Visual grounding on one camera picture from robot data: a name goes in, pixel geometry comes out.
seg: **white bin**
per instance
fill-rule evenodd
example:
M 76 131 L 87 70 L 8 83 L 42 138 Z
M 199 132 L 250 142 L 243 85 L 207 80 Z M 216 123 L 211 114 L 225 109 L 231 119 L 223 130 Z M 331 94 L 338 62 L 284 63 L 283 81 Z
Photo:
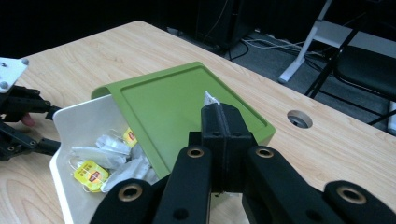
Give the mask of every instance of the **white bin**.
M 88 193 L 72 176 L 69 164 L 72 147 L 93 146 L 96 138 L 110 129 L 120 132 L 128 128 L 111 95 L 59 110 L 53 117 L 61 138 L 61 147 L 49 167 L 61 203 L 65 223 L 89 223 L 96 207 L 106 196 Z

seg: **gray carpet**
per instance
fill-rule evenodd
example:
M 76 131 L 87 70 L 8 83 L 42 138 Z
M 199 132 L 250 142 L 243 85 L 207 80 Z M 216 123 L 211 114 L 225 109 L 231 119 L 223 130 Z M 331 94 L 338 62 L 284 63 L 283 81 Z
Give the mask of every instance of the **gray carpet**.
M 191 43 L 208 50 L 212 50 L 213 48 L 205 45 L 199 41 L 196 41 L 194 38 L 183 35 L 178 31 L 170 29 L 169 32 L 174 35 L 178 35 L 179 37 L 190 41 Z M 256 32 L 252 32 L 249 34 L 246 39 L 265 39 L 276 43 L 278 45 L 285 45 L 285 43 L 276 40 L 270 36 L 262 35 Z M 261 43 L 254 43 L 259 47 L 266 47 Z M 230 49 L 230 52 L 222 52 L 218 53 L 220 56 L 230 59 L 238 57 L 239 55 L 245 53 L 247 51 L 247 47 L 243 43 L 236 44 L 233 48 Z M 277 82 L 278 77 L 285 71 L 285 69 L 293 62 L 296 58 L 295 55 L 290 54 L 290 51 L 285 51 L 281 49 L 259 49 L 252 46 L 248 46 L 248 53 L 233 59 L 234 63 L 237 63 L 255 73 L 258 73 L 264 77 L 267 77 L 274 82 Z M 319 65 L 320 67 L 324 67 L 326 60 L 320 58 L 319 56 L 311 58 L 310 61 Z M 304 94 L 306 90 L 309 88 L 311 83 L 318 76 L 319 71 L 309 66 L 307 62 L 305 62 L 300 69 L 295 73 L 295 75 L 289 80 L 289 82 L 284 85 L 288 88 L 291 88 L 299 93 Z M 348 99 L 358 105 L 363 105 L 368 107 L 374 111 L 379 113 L 386 113 L 389 109 L 389 101 L 386 101 L 378 96 L 374 96 L 370 93 L 357 90 L 356 88 L 352 88 L 343 84 L 335 79 L 335 77 L 329 77 L 326 83 L 323 86 L 323 90 L 331 92 L 332 94 L 342 96 L 342 98 Z M 359 119 L 363 122 L 369 122 L 373 119 L 377 118 L 377 115 L 373 115 L 364 110 L 358 109 L 355 106 L 348 105 L 346 103 L 340 102 L 332 97 L 329 97 L 323 93 L 319 93 L 315 100 L 328 105 L 336 110 L 341 111 L 355 119 Z M 387 131 L 388 121 L 384 120 L 374 125 L 379 130 L 384 132 Z

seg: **table surface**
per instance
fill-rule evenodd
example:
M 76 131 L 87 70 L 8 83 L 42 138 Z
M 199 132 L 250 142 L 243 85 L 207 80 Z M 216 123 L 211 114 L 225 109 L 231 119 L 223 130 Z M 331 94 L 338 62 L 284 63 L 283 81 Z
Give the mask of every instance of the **table surface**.
M 202 62 L 276 127 L 269 146 L 311 186 L 323 190 L 326 183 L 344 179 L 396 210 L 396 137 L 147 23 L 125 24 L 27 59 L 30 65 L 17 85 L 40 90 L 44 99 L 60 107 L 90 100 L 92 91 L 107 83 Z M 291 110 L 307 114 L 313 126 L 301 129 L 291 124 Z M 34 118 L 33 129 L 14 126 L 37 140 L 59 140 L 52 121 L 42 114 Z M 64 222 L 50 159 L 32 153 L 0 162 L 1 223 Z M 233 197 L 212 208 L 211 223 L 247 223 L 240 201 Z

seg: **screw hole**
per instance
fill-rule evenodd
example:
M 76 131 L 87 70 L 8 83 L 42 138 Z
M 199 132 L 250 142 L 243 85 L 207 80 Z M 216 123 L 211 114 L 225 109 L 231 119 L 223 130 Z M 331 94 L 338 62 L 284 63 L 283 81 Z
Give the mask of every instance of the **screw hole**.
M 191 158 L 200 158 L 204 156 L 204 152 L 200 148 L 191 148 L 187 151 L 187 155 Z
M 256 150 L 256 154 L 262 158 L 268 159 L 274 156 L 274 152 L 266 149 L 266 148 L 259 148 Z
M 137 184 L 131 184 L 123 187 L 119 191 L 119 199 L 123 202 L 131 202 L 138 199 L 143 193 L 142 187 Z
M 350 187 L 340 187 L 337 189 L 337 193 L 342 199 L 350 203 L 364 204 L 367 202 L 363 194 Z

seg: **white bracket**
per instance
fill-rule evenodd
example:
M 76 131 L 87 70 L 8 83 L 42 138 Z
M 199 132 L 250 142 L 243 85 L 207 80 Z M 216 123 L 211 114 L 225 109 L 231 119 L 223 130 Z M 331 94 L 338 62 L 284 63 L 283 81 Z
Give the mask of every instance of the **white bracket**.
M 6 93 L 29 65 L 27 59 L 0 58 L 0 93 Z

